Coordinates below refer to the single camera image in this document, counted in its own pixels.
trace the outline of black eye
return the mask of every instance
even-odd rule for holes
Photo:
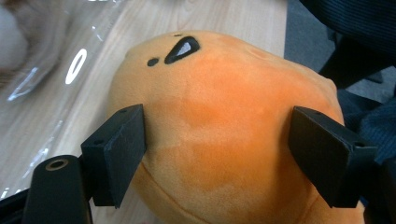
[[[148,60],[148,66],[152,67],[154,66],[156,63],[158,63],[159,59],[158,58],[153,58]]]
[[[186,36],[180,39],[177,44],[171,49],[165,58],[165,63],[174,63],[182,58],[185,58],[200,48],[197,40],[192,36]]]

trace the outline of screw hole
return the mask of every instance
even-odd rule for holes
[[[68,163],[69,161],[65,159],[55,160],[46,165],[46,170],[48,171],[60,170],[64,168]]]
[[[102,139],[99,139],[99,140],[95,140],[93,143],[94,143],[95,145],[101,145],[101,144],[104,143],[104,141],[103,141]]]

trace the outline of black plastic bracket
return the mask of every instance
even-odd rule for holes
[[[375,167],[375,146],[326,115],[299,106],[291,116],[289,146],[330,207],[356,207],[357,189]]]
[[[146,152],[143,106],[115,113],[81,149],[41,162],[28,190],[0,202],[0,223],[92,223],[91,197],[120,207]]]
[[[137,166],[146,152],[143,106],[115,113],[81,144],[85,170],[92,175],[96,206],[120,207]]]
[[[330,207],[368,201],[367,223],[396,223],[396,158],[375,163],[377,147],[326,115],[295,106],[289,147],[293,158]]]

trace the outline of wooden table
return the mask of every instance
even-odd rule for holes
[[[109,85],[130,47],[177,30],[210,30],[283,56],[287,0],[75,2],[65,12],[70,20],[59,63],[27,97],[0,103],[1,198],[29,188],[43,160],[81,154],[79,145],[106,119]],[[80,72],[66,85],[83,53]],[[94,223],[161,223],[132,189],[121,209],[92,206],[92,214]]]

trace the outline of orange fabric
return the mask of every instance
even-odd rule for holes
[[[184,36],[200,49],[165,64]],[[148,151],[133,185],[164,221],[362,222],[361,206],[330,209],[290,155],[294,105],[343,122],[333,83],[308,68],[228,35],[161,35],[131,49],[114,77],[108,114],[136,104]]]

